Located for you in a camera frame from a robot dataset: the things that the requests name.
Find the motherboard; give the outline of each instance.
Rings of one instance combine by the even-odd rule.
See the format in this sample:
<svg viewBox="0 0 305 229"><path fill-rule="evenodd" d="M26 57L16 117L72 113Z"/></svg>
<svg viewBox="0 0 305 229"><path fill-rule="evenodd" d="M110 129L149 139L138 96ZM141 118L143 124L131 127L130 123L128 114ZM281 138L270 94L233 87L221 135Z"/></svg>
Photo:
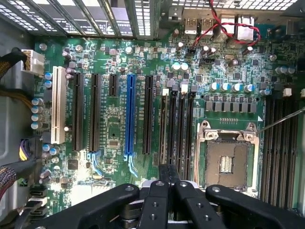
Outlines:
<svg viewBox="0 0 305 229"><path fill-rule="evenodd" d="M160 164L175 164L202 189L261 197L268 168L264 134L255 133L269 97L300 99L304 48L270 42L269 27L258 27L263 40L253 49L204 39L194 47L174 33L159 41L38 37L46 61L32 128L51 172L49 215L123 183L141 187L158 179Z"/></svg>

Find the green circuit board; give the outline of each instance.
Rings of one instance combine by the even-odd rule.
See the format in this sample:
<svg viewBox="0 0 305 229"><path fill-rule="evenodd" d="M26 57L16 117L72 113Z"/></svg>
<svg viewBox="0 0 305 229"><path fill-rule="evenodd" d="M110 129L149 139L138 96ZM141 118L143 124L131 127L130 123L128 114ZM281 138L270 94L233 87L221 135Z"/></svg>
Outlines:
<svg viewBox="0 0 305 229"><path fill-rule="evenodd" d="M192 85L197 88L193 107L192 126L192 157L190 170L193 171L193 156L195 152L196 130L198 124L203 120L210 123L214 129L223 130L245 130L249 123L254 123L257 129L264 126L265 99L260 95L262 83L265 89L272 88L272 77L276 76L275 68L279 65L293 65L296 57L302 50L301 42L294 42L294 49L291 43L283 42L271 44L267 36L260 41L254 51L248 55L242 55L241 49L227 49L224 43L213 43L202 40L198 47L207 45L214 47L217 52L211 56L215 59L213 64L199 66L200 55L188 55L188 49L193 40L183 38L166 37L161 41L122 41L122 40L103 40L103 39L81 39L81 38L44 38L39 37L36 41L35 51L45 55L45 72L52 72L53 66L65 66L62 56L63 50L70 52L73 61L76 63L76 71L84 75L84 111L83 111L83 141L87 146L89 141L90 128L90 101L91 101L91 78L93 73L101 76L101 110L100 110L100 151L95 152L96 166L92 169L88 165L91 152L85 147L80 152L72 150L72 136L66 133L65 143L60 144L61 152L56 156L58 162L53 158L46 160L44 169L50 169L52 178L48 184L49 189L49 214L59 212L71 205L88 199L94 195L109 190L112 187L123 183L132 183L138 186L150 179L158 178L158 152L160 136L160 117L161 99L163 89L169 88L168 82L174 79L179 85L186 82L190 89ZM185 46L179 52L176 46L179 41L183 41ZM47 50L42 51L40 44L47 45ZM132 53L127 54L126 48L132 47ZM270 54L277 53L277 61L269 59ZM228 55L234 56L238 60L236 66L231 67ZM187 63L187 70L181 69L174 71L175 63ZM115 73L119 77L118 95L109 96L109 75ZM136 76L136 98L134 115L134 156L133 169L134 175L130 172L128 163L124 161L125 146L125 115L126 115L126 84L128 74ZM153 109L152 109L152 143L151 153L142 154L143 146L143 126L144 126L144 105L145 105L145 77L153 75ZM277 81L283 79L277 75ZM44 97L46 87L45 79L37 77L35 80L35 97ZM217 89L211 90L211 84L217 83ZM240 83L239 92L221 91L219 87L229 83L234 85ZM253 91L245 92L244 86L252 84ZM66 102L66 125L72 124L72 102L73 102L73 80L67 84ZM250 109L243 112L241 108L236 112L224 112L224 107L217 110L215 105L207 108L207 103L238 103L254 104L255 111ZM44 105L43 122L45 125L42 131L49 131L51 126L51 105ZM262 149L264 146L263 136L260 136L259 159L257 161L257 185L256 191L260 189L260 175L262 170ZM111 147L110 141L115 141L117 147ZM206 150L208 143L200 144L199 155L199 180L198 184L204 188L205 167L207 165ZM252 185L254 146L248 144L246 157L246 184L245 187ZM67 179L65 187L61 186L61 179Z"/></svg>

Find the white pci slot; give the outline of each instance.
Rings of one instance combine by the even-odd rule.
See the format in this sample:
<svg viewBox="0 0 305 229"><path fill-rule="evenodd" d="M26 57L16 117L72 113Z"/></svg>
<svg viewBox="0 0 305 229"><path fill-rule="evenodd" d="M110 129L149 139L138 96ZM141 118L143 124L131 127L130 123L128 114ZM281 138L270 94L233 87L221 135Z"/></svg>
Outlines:
<svg viewBox="0 0 305 229"><path fill-rule="evenodd" d="M66 119L66 69L53 67L52 84L52 118L51 118L51 143L61 144L65 142L65 119Z"/></svg>

